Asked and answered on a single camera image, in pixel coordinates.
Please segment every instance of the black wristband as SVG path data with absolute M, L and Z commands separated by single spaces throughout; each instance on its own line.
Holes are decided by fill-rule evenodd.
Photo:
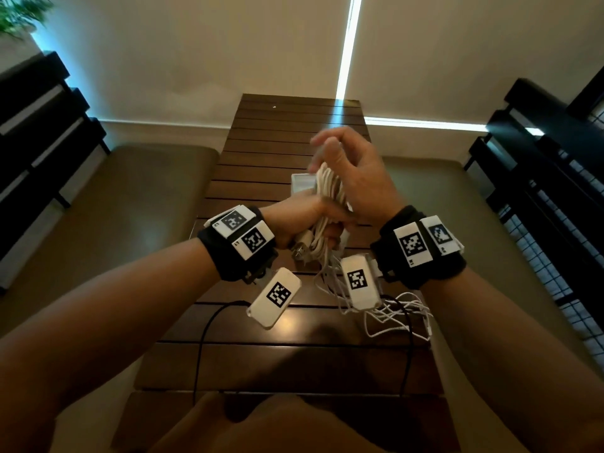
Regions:
M 264 246 L 254 252 L 247 260 L 244 260 L 232 245 L 238 238 L 245 236 L 247 232 L 250 232 L 253 227 L 264 220 L 258 207 L 248 206 L 247 208 L 252 211 L 256 217 L 238 228 L 232 236 L 225 238 L 212 226 L 200 230 L 197 234 L 198 238 L 208 250 L 221 279 L 224 281 L 244 280 L 249 284 L 255 278 L 261 276 L 264 273 L 264 270 L 267 267 L 270 267 L 277 257 L 274 238 L 267 241 Z M 223 218 L 225 214 L 226 213 L 217 217 L 213 223 L 216 220 Z
M 428 280 L 452 278 L 466 267 L 466 261 L 459 251 L 441 254 L 439 247 L 420 221 L 425 217 L 424 213 L 408 205 L 380 229 L 381 238 L 371 244 L 371 249 L 386 281 L 400 281 L 409 289 L 419 289 Z M 417 223 L 423 242 L 432 256 L 431 261 L 415 267 L 407 262 L 399 239 L 394 234 L 395 229 L 412 222 Z

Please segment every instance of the plant pot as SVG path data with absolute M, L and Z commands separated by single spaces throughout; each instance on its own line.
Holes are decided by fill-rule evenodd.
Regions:
M 24 29 L 19 38 L 0 33 L 0 73 L 40 52 L 31 37 L 33 31 L 34 28 Z

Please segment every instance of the seat cushion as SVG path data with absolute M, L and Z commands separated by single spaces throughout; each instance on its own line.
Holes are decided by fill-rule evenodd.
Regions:
M 468 174 L 447 160 L 384 158 L 397 189 L 427 215 L 437 214 L 465 245 L 468 265 L 558 337 L 583 361 L 593 359 Z M 432 350 L 461 450 L 527 453 L 480 398 L 437 324 Z
M 0 299 L 0 335 L 90 278 L 189 237 L 219 155 L 115 149 Z

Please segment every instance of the wrist strap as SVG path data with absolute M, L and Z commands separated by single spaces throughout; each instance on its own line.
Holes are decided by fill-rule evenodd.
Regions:
M 463 245 L 439 217 L 426 217 L 411 205 L 389 220 L 380 235 L 371 249 L 388 282 L 419 289 L 430 279 L 446 280 L 466 267 L 460 253 Z
M 224 281 L 249 284 L 277 257 L 275 235 L 255 206 L 238 205 L 209 219 L 197 236 Z

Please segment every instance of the person's right arm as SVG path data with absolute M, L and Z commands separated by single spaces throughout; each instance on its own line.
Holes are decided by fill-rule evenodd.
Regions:
M 355 213 L 381 227 L 405 205 L 375 147 L 348 127 L 324 130 L 323 161 Z M 604 383 L 512 300 L 466 268 L 422 294 L 468 380 L 531 451 L 604 451 Z

